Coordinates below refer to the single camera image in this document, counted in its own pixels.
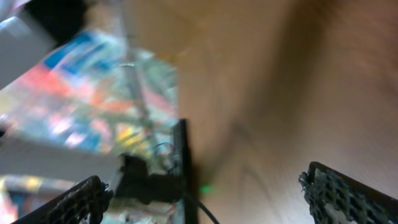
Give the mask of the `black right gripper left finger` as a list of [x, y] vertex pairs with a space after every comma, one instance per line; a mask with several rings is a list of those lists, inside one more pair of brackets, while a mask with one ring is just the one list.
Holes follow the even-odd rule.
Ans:
[[114, 192], [96, 175], [12, 224], [100, 224]]

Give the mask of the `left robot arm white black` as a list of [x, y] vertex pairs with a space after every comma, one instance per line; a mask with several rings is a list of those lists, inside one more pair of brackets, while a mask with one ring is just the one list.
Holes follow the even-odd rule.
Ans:
[[[84, 1], [30, 1], [1, 22], [1, 87], [17, 80], [48, 53], [70, 40], [84, 25]], [[176, 202], [181, 178], [150, 174], [146, 162], [134, 156], [78, 152], [11, 133], [1, 121], [1, 173], [80, 182], [97, 176], [117, 197], [142, 203]]]

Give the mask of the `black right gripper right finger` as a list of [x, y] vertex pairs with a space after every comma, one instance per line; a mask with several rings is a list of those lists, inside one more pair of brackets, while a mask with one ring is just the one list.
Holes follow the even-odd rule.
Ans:
[[397, 224], [397, 199], [319, 162], [298, 182], [316, 224]]

